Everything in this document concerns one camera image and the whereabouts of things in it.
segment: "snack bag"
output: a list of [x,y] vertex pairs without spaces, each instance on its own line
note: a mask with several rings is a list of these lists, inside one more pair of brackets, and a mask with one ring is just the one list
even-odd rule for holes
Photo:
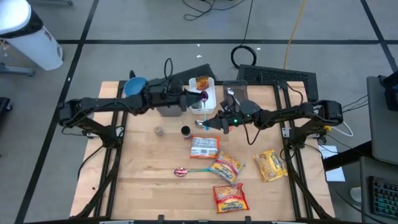
[[209,88],[209,77],[196,77],[197,90],[206,90]]
[[254,156],[260,167],[264,181],[277,180],[283,176],[287,176],[287,170],[275,155],[275,150],[262,152]]
[[217,158],[220,138],[192,137],[191,155],[189,158]]
[[220,151],[216,162],[209,168],[210,171],[220,175],[229,183],[234,184],[236,177],[243,167],[243,163]]
[[243,184],[239,183],[235,186],[213,187],[217,213],[249,210],[242,186]]

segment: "concrete floor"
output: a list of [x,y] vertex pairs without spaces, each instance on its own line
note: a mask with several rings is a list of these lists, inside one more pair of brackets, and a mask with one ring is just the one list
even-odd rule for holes
[[[73,7],[60,2],[33,1],[33,9],[57,40],[79,40],[90,9],[96,0],[74,0]],[[190,4],[204,9],[197,0]],[[395,0],[367,0],[386,40],[398,39]],[[216,6],[232,2],[219,0]],[[247,39],[288,39],[299,13],[301,1],[254,0]],[[99,0],[88,31],[88,40],[188,40],[242,39],[250,1],[228,11],[211,11],[188,22],[186,13],[194,14],[181,1]],[[377,40],[360,0],[308,0],[295,34],[300,40]],[[14,223],[32,175],[36,160],[65,83],[78,42],[62,44],[65,63],[45,72],[19,54],[0,60],[13,65],[36,68],[35,77],[0,75],[0,96],[12,99],[14,110],[0,130],[0,223]],[[235,79],[238,71],[229,60],[236,44],[85,44],[70,85],[67,100],[98,96],[101,82],[126,80],[130,69],[146,78],[161,77],[166,58],[171,57],[174,71],[209,63],[220,80]],[[286,45],[251,44],[257,50],[257,65],[282,68]],[[398,45],[388,45],[398,57]],[[245,51],[236,53],[239,63],[251,63]],[[345,105],[366,94],[366,77],[389,75],[392,69],[380,44],[292,45],[287,68],[315,72],[321,99]],[[353,138],[331,135],[356,146],[370,140],[366,107],[345,114],[354,132]],[[76,187],[76,173],[87,140],[63,136],[56,128],[43,171],[30,203],[25,222],[68,218]],[[339,151],[346,148],[336,144]],[[330,183],[347,199],[348,190],[359,186],[359,164],[343,168],[344,183]],[[332,190],[336,216],[342,220],[361,221],[361,215],[347,206]]]

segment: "white tray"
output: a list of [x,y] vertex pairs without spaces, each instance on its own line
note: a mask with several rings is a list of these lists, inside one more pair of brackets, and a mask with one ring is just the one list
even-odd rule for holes
[[[196,78],[189,79],[189,91],[200,93],[201,90],[197,89],[197,80]],[[193,114],[211,114],[214,112],[214,109],[217,106],[216,101],[216,90],[214,85],[214,79],[209,77],[209,87],[205,90],[209,95],[209,98],[206,101],[206,104],[201,102],[201,109],[193,109],[191,106],[189,107]]]

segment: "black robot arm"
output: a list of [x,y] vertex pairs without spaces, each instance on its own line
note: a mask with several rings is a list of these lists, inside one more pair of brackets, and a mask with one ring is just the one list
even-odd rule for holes
[[207,97],[205,91],[187,91],[178,79],[154,79],[146,82],[138,94],[127,98],[82,98],[60,103],[57,107],[58,123],[64,128],[79,127],[85,135],[96,134],[103,140],[105,147],[115,147],[118,142],[115,128],[103,126],[88,118],[88,115],[105,111],[128,111],[138,115],[149,109],[174,105],[186,111],[189,106]]
[[228,134],[229,126],[252,123],[256,128],[264,130],[276,123],[309,118],[310,120],[303,126],[291,128],[289,134],[286,134],[291,145],[297,148],[303,148],[307,136],[320,134],[325,126],[337,126],[343,122],[341,105],[330,100],[302,103],[278,111],[263,110],[249,100],[240,102],[239,111],[236,111],[234,105],[228,105],[228,101],[221,102],[221,107],[223,110],[219,110],[214,118],[205,121],[203,125],[223,129],[225,134]]

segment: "blue cup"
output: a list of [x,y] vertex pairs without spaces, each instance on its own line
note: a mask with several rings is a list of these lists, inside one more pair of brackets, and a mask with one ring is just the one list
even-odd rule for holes
[[140,93],[142,87],[145,85],[146,82],[146,78],[131,78],[129,81],[126,82],[126,84],[124,84],[124,93],[126,94],[126,97]]

